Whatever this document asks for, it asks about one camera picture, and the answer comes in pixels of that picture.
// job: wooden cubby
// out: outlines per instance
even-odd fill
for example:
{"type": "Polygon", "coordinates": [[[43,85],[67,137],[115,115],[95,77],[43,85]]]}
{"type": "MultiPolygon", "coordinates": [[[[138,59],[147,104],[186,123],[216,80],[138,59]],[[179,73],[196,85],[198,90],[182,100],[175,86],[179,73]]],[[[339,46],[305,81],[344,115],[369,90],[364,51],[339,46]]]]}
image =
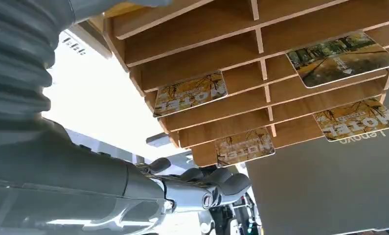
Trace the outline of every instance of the wooden cubby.
{"type": "Polygon", "coordinates": [[[159,122],[199,166],[214,141],[267,127],[276,148],[322,137],[312,114],[381,102],[389,69],[306,88],[285,53],[364,31],[389,51],[389,0],[174,0],[106,18],[110,48],[154,111],[157,90],[221,70],[228,96],[159,122]]]}

